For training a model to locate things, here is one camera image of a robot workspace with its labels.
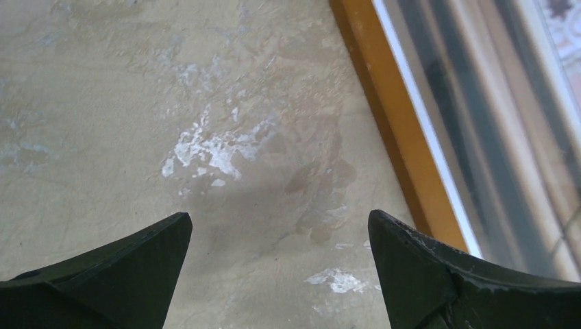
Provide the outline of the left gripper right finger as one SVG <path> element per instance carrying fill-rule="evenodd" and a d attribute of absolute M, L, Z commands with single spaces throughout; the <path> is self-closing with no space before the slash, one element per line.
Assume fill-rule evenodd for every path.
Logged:
<path fill-rule="evenodd" d="M 580 327 L 576 282 L 476 258 L 382 210 L 368 233 L 392 328 Z"/>

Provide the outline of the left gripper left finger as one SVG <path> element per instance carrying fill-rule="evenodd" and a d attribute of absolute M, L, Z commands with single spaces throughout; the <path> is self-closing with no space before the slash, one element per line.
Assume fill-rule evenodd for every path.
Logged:
<path fill-rule="evenodd" d="M 2 328 L 162 328 L 193 224 L 178 212 L 1 282 Z"/>

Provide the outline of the wooden picture frame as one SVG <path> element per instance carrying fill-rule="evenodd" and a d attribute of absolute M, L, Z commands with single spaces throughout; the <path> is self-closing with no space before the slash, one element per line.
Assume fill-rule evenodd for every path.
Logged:
<path fill-rule="evenodd" d="M 330 7 L 416 227 L 482 255 L 384 1 Z"/>

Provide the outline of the plant photo print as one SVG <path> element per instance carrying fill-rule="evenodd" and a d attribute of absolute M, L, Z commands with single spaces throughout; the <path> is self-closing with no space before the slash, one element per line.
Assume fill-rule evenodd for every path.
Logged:
<path fill-rule="evenodd" d="M 580 2 L 374 1 L 468 252 L 580 280 Z"/>

